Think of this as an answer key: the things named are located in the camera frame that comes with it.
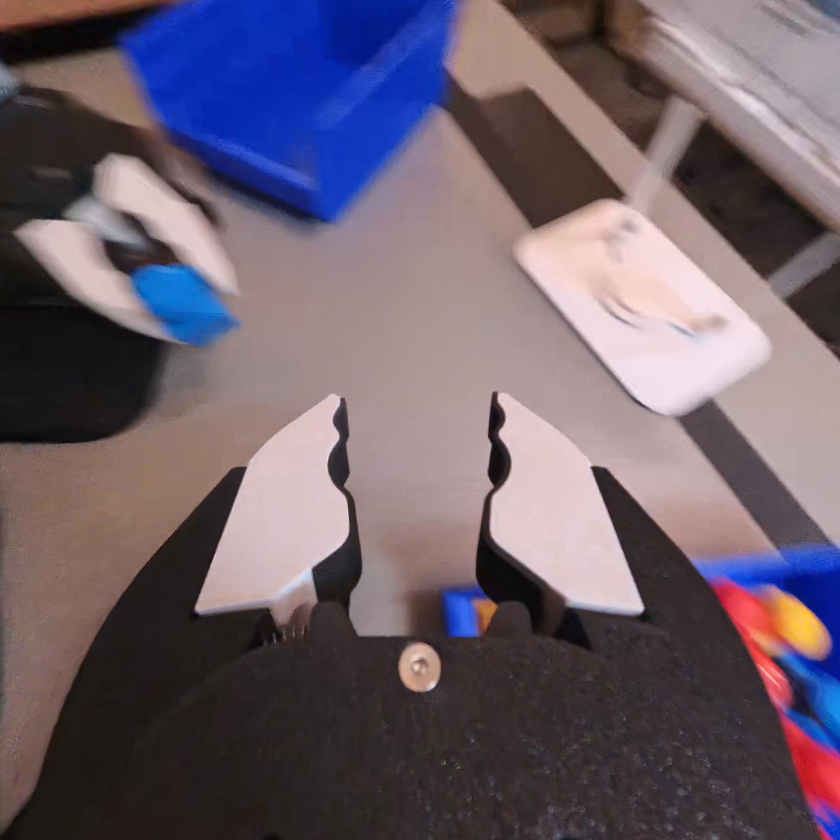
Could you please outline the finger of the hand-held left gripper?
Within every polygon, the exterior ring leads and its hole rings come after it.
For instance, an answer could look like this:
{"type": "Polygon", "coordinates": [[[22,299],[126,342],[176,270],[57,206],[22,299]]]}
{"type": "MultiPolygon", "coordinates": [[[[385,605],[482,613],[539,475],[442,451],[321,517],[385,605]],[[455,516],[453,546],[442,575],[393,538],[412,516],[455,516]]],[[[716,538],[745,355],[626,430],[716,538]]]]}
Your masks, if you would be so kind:
{"type": "Polygon", "coordinates": [[[90,226],[33,219],[14,236],[64,292],[84,307],[122,328],[162,342],[177,342],[142,302],[130,276],[112,264],[90,226]]]}
{"type": "Polygon", "coordinates": [[[236,271],[216,230],[188,202],[137,157],[109,154],[93,170],[93,193],[113,211],[136,219],[152,238],[168,245],[219,292],[239,294],[236,271]]]}

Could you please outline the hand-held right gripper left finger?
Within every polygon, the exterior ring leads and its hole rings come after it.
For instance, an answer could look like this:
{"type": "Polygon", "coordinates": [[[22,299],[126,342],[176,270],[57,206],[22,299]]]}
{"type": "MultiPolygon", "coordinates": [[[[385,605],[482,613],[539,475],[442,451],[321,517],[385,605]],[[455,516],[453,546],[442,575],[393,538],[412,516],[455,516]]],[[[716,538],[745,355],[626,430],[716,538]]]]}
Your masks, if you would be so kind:
{"type": "Polygon", "coordinates": [[[267,610],[303,627],[319,602],[344,610],[362,573],[354,499],[347,490],[345,400],[330,394],[251,457],[194,605],[214,616],[267,610]]]}

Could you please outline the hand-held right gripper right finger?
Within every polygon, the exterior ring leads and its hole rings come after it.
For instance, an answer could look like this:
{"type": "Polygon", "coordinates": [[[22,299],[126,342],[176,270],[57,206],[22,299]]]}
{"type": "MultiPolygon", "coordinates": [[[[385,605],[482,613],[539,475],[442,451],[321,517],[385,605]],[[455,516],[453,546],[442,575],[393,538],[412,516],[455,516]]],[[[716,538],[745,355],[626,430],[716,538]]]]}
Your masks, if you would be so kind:
{"type": "Polygon", "coordinates": [[[476,578],[496,604],[518,602],[555,634],[568,611],[639,618],[644,603],[591,461],[505,392],[490,399],[490,489],[476,578]]]}

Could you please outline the blue mega block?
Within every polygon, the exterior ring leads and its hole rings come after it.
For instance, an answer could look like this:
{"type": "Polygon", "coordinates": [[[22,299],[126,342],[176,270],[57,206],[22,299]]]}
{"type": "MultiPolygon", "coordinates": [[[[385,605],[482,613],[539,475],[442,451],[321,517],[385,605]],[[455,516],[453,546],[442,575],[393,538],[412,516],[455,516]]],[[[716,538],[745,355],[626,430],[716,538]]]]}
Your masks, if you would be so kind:
{"type": "Polygon", "coordinates": [[[220,294],[192,266],[149,264],[130,277],[145,307],[177,342],[206,348],[239,328],[220,294]]]}

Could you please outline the blue plastic bin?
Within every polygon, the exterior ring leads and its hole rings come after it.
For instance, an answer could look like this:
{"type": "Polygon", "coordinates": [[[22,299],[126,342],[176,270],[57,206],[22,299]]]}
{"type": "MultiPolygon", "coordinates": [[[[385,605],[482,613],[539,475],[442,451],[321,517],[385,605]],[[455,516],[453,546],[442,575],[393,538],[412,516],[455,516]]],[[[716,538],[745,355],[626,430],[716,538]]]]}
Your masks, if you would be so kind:
{"type": "Polygon", "coordinates": [[[639,616],[566,605],[479,541],[497,604],[476,642],[437,643],[445,725],[436,827],[454,838],[838,838],[838,738],[794,717],[762,672],[828,666],[775,653],[756,667],[733,620],[768,586],[803,601],[838,646],[838,549],[806,546],[694,564],[663,534],[630,537],[639,616]]]}
{"type": "Polygon", "coordinates": [[[120,39],[170,141],[338,219],[441,103],[457,3],[183,2],[120,39]]]}

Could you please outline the pile of mega blocks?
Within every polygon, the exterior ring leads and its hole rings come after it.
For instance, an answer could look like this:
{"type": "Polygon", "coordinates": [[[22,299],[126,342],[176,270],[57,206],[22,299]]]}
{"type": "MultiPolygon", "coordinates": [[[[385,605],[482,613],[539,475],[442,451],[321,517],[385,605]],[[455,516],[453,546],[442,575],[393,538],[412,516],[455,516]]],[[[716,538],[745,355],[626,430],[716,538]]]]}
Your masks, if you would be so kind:
{"type": "Polygon", "coordinates": [[[506,562],[477,564],[494,602],[521,602],[537,618],[554,595],[564,603],[554,635],[579,641],[616,673],[605,684],[621,701],[633,746],[662,753],[675,741],[692,773],[731,770],[729,790],[749,805],[721,818],[746,836],[767,817],[781,838],[804,796],[816,807],[822,838],[838,827],[838,682],[813,663],[838,652],[838,632],[777,584],[752,588],[725,576],[707,581],[690,562],[613,572],[562,572],[550,581],[506,562]]]}

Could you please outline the white tablet stand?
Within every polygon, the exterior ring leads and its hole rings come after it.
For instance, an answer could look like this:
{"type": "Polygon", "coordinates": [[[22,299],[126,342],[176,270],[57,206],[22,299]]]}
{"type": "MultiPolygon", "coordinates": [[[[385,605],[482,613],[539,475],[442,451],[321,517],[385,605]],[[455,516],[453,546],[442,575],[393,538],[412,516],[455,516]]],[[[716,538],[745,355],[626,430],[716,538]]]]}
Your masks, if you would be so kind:
{"type": "Polygon", "coordinates": [[[650,219],[703,116],[670,97],[640,174],[602,199],[522,236],[513,255],[624,390],[682,417],[767,364],[771,342],[650,219]]]}

